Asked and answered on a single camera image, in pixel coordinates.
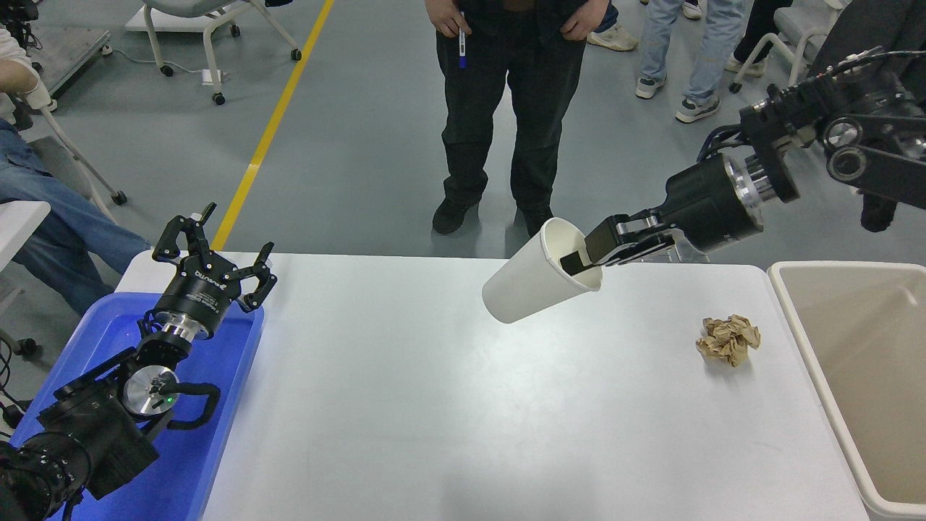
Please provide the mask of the standing person's right hand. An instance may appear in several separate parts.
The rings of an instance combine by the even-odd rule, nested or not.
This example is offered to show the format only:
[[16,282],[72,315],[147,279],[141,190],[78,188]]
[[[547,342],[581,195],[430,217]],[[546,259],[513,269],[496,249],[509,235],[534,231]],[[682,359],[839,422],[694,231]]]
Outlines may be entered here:
[[459,37],[460,34],[470,35],[472,28],[467,24],[465,16],[451,0],[425,0],[424,7],[431,25],[437,33],[447,38]]

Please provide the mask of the standing person's left hand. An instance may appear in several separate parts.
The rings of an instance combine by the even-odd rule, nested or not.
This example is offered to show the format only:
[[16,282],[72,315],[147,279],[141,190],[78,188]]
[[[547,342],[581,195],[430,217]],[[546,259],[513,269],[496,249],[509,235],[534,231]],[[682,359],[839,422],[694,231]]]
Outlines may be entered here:
[[611,1],[589,0],[581,4],[560,27],[560,33],[568,41],[584,41],[589,33],[600,26]]

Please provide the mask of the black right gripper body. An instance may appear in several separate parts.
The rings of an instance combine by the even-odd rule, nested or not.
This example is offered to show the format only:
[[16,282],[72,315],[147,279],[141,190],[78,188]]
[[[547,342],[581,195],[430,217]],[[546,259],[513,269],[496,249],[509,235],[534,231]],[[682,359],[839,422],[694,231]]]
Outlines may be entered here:
[[707,158],[666,182],[664,222],[708,253],[761,233],[760,211],[744,203],[742,178],[724,155]]

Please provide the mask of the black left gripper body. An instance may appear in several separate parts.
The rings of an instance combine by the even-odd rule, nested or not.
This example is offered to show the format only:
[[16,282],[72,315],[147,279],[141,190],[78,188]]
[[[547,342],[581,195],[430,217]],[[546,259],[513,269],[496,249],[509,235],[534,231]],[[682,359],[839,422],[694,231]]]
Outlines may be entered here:
[[183,258],[175,277],[156,303],[156,323],[196,322],[197,337],[212,337],[232,300],[241,295],[241,284],[223,277],[237,269],[227,258],[212,254],[206,263],[201,255]]

